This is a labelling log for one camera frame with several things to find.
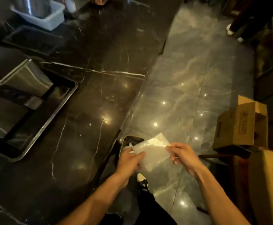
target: marble countertop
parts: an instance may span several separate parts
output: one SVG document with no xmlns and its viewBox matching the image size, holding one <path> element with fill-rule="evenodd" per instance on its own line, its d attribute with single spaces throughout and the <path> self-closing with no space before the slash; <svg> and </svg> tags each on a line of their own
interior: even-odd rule
<svg viewBox="0 0 273 225">
<path fill-rule="evenodd" d="M 86 199 L 181 3 L 91 5 L 49 56 L 23 49 L 79 87 L 22 160 L 0 158 L 0 224 L 55 224 Z"/>
</svg>

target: hand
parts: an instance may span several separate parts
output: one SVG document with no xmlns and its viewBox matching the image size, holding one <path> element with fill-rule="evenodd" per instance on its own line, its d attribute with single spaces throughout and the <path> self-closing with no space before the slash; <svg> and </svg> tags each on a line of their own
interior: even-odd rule
<svg viewBox="0 0 273 225">
<path fill-rule="evenodd" d="M 123 181 L 123 188 L 127 186 L 130 176 L 138 170 L 138 163 L 146 156 L 146 152 L 141 152 L 138 155 L 129 153 L 132 148 L 127 148 L 121 153 L 118 166 L 115 174 Z"/>
<path fill-rule="evenodd" d="M 194 150 L 187 144 L 172 143 L 166 149 L 172 153 L 171 159 L 173 163 L 175 165 L 181 163 L 193 177 L 196 175 L 197 168 L 205 167 Z"/>
</svg>

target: white shoe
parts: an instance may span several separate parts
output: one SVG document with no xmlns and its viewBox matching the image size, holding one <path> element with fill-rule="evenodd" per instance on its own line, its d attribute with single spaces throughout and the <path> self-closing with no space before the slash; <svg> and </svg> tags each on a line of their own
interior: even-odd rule
<svg viewBox="0 0 273 225">
<path fill-rule="evenodd" d="M 142 173 L 139 172 L 139 173 L 136 174 L 136 180 L 137 180 L 137 183 L 140 186 L 142 186 L 142 189 L 149 190 L 148 181 L 147 181 L 146 177 Z"/>
<path fill-rule="evenodd" d="M 226 27 L 226 34 L 228 36 L 233 36 L 234 32 L 232 30 L 230 30 L 230 26 L 231 26 L 231 24 L 227 25 L 227 27 Z"/>
<path fill-rule="evenodd" d="M 244 41 L 244 39 L 242 37 L 238 38 L 238 42 L 242 43 Z"/>
</svg>

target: metal cylinder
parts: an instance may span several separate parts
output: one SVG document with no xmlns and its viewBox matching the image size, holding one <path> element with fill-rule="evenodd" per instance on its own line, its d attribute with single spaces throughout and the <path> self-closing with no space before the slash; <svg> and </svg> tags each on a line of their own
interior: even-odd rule
<svg viewBox="0 0 273 225">
<path fill-rule="evenodd" d="M 14 7 L 38 18 L 46 18 L 51 14 L 50 0 L 14 0 Z"/>
</svg>

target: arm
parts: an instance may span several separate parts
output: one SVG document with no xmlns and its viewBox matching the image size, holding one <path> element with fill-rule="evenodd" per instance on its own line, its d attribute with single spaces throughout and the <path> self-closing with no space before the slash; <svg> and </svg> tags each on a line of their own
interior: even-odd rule
<svg viewBox="0 0 273 225">
<path fill-rule="evenodd" d="M 119 159 L 116 172 L 70 215 L 58 225 L 97 225 L 104 217 L 117 194 L 128 184 L 129 177 L 138 168 L 146 153 L 134 155 L 126 149 Z"/>
<path fill-rule="evenodd" d="M 172 146 L 167 146 L 167 149 L 173 153 L 171 156 L 173 163 L 181 163 L 197 180 L 206 206 L 216 225 L 250 225 L 189 145 L 172 143 Z"/>
</svg>

